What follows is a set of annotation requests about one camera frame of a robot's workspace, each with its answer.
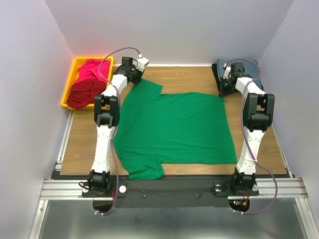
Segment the green t shirt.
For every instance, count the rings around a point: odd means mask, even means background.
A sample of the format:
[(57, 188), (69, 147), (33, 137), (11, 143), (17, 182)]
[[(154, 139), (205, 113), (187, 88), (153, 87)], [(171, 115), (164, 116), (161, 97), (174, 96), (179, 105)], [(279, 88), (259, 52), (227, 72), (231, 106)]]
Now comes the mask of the green t shirt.
[(142, 80), (121, 106), (114, 147), (132, 180), (164, 175), (164, 164), (235, 164), (224, 101), (198, 92), (164, 94)]

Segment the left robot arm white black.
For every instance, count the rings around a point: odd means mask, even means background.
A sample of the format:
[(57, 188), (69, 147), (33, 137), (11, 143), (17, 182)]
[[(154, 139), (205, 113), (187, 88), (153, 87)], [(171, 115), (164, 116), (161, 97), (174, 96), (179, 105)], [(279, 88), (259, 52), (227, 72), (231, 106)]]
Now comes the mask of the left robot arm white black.
[(94, 122), (97, 125), (95, 157), (88, 176), (87, 187), (98, 194), (112, 192), (110, 182), (111, 140), (120, 121), (120, 94), (131, 82), (141, 82), (149, 60), (138, 54), (137, 59), (123, 57), (106, 89), (94, 98)]

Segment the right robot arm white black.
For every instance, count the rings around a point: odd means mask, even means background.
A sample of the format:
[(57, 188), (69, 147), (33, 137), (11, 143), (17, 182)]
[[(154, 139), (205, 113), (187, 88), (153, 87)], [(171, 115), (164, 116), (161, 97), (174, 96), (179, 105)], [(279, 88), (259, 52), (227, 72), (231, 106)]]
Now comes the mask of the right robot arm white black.
[(245, 73), (244, 63), (226, 62), (223, 70), (219, 95), (228, 96), (234, 92), (242, 94), (241, 128), (244, 141), (231, 176), (230, 189), (233, 192), (256, 190), (257, 156), (262, 138), (273, 122), (275, 96), (265, 93), (256, 85), (256, 80)]

